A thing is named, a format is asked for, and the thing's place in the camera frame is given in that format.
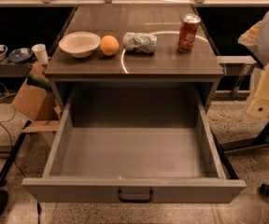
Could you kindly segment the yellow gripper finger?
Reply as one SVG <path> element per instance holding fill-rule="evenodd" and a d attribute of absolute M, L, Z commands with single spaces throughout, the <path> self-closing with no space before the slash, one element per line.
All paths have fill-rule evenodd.
<path fill-rule="evenodd" d="M 261 70 L 260 80 L 247 113 L 255 119 L 263 119 L 269 115 L 269 64 Z"/>

